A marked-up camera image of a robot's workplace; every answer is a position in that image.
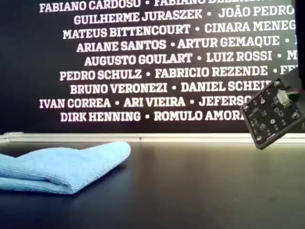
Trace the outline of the right gripper body tan lattice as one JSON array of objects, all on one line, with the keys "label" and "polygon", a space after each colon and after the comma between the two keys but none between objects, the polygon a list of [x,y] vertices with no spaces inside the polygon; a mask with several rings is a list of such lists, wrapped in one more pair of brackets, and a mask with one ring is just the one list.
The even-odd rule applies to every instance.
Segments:
[{"label": "right gripper body tan lattice", "polygon": [[299,71],[305,71],[305,1],[295,0],[295,22]]}]

